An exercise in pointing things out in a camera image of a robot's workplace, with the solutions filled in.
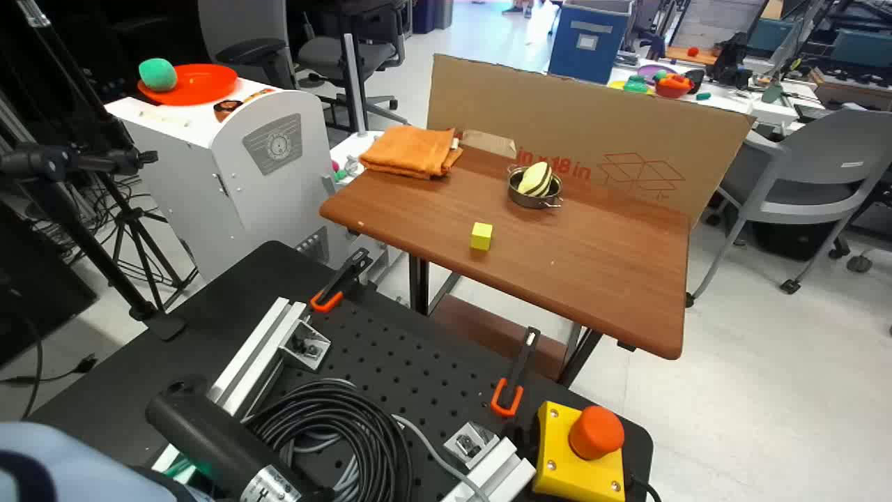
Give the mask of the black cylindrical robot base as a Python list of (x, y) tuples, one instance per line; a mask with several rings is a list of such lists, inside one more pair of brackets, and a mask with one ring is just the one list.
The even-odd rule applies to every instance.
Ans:
[(312, 502), (315, 498), (315, 489), (281, 470), (255, 433), (202, 393), (166, 390), (146, 417), (237, 502)]

